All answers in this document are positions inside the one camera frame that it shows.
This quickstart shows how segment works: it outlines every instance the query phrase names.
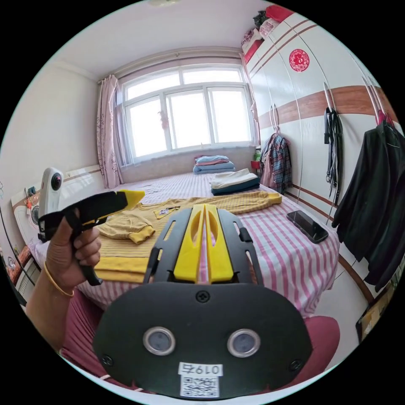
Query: camera lens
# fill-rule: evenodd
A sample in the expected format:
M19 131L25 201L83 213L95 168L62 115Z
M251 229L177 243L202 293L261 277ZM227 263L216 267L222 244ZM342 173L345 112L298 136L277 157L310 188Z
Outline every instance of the camera lens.
M235 357L250 357L260 347L259 335L250 329L239 329L228 339L228 351Z
M173 352L176 345L173 333L162 327L148 329L143 336L143 345L152 354L166 356Z
M54 191L58 191L62 185L62 178L59 173L56 173L52 176L51 187Z

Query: hand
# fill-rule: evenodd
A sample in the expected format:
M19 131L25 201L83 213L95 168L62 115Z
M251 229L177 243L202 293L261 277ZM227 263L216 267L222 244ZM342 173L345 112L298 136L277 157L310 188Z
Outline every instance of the hand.
M79 263L94 267L100 261L99 230L89 229L75 239L74 246L77 249L75 255L70 242L72 232L72 228L64 217L46 253L46 265L52 278L67 293L71 293L74 287L86 281Z

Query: yellow sweater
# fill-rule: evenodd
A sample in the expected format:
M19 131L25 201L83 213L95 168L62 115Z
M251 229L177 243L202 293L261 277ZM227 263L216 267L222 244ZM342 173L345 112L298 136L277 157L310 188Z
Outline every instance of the yellow sweater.
M100 262L95 267L98 277L110 281L141 283L146 272L150 252L173 212L159 215L161 210L171 207L191 208L195 204L212 204L218 209L225 209L233 214L243 214L268 208L281 203L281 195L264 191L232 194L217 197L193 197L188 199L167 200L159 204L144 205L113 216L100 225ZM123 219L136 218L136 226L125 229ZM120 236L111 236L116 232L116 224L123 225Z

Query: window frame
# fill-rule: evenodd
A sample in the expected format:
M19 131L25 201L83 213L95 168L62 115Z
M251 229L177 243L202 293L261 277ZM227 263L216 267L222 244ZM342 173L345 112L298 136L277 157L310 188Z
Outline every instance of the window frame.
M219 82L219 81L214 81L214 82L204 82L204 83L192 83L192 84L184 84L184 79L183 79L183 72L185 71L190 71L190 70L236 70L239 73L240 77L240 82ZM138 83L144 83L150 79L156 78L156 77L163 77L165 75L169 75L171 72L178 72L179 73L179 79L180 79L180 85L179 86L173 86L173 87L168 87L163 90L156 90L154 92L150 92L135 98L132 98L130 100L127 99L127 94L128 94L128 89L135 84ZM198 152L198 151L206 151L206 150L212 150L212 149L221 149L221 148L231 148L231 147L241 147L241 146L249 146L252 143L253 137L254 137L254 120L253 120L253 115L249 110L249 105L252 105L253 101L251 100L251 94L248 88L248 83L245 81L245 76L243 74L243 67L242 65L238 64L198 64L198 65L185 65L185 66L180 66L180 67L175 67L175 68L169 68L162 70L160 72L156 73L150 73L145 76L141 76L139 78L133 79L125 84L123 84L123 95L124 95L124 100L122 103L122 118L123 118L123 128L127 132L127 139L129 141L129 146L131 148L131 153L132 153L132 163L137 164L146 160L150 159L155 159L155 158L160 158L164 156L170 156L170 155L177 155L181 153L186 153L186 152ZM249 128L250 128L250 133L251 133L251 139L247 141L242 141L242 142L217 142L216 141L216 131L215 131L215 122L213 119L213 113L212 113L212 108L213 105L210 100L210 95L209 95L209 90L208 89L218 89L218 90L230 90L230 89L235 89L239 90L244 93L245 95L245 100L246 100L246 113L248 116L249 120ZM163 112L164 116L167 117L168 120L170 120L170 117L168 116L167 112L167 96L168 95L174 95L174 94L180 94L182 92L203 92L204 94L204 101L205 101L205 109L207 113L207 122L208 122L208 129L210 132L210 140L211 143L209 145L203 145L201 146L189 146L185 148L173 148L172 146L172 140L171 140L171 135L170 135L170 125L167 125L167 127L164 129L165 132L165 140L166 140L166 150L163 152L156 152L152 154L148 154L145 156L136 156L136 150L135 150L135 144L134 144L134 138L132 134L132 124L131 124L131 118L130 118L130 109L136 105L140 105L143 103L146 103L148 101L152 101L153 99L160 99L160 105L161 105L161 111Z

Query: finger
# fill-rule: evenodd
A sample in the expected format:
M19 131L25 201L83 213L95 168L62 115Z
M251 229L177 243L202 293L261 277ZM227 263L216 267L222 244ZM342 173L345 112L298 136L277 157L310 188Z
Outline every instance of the finger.
M81 260L79 264L81 266L96 266L98 262L100 261L100 252L94 253L91 256Z
M81 247L76 253L76 259L77 260L83 260L95 253L97 253L100 250L101 247L101 242L100 239L95 239L91 243L84 245Z
M100 235L100 231L97 228L91 228L87 231L82 232L74 241L74 246L76 249L80 249L82 246L88 245L89 243L96 240Z
M79 218L79 210L76 208L74 210L75 215ZM70 242L70 237L72 236L73 229L70 227L66 217L64 216L60 222L58 229L56 230L52 241L54 244L59 246L64 246Z

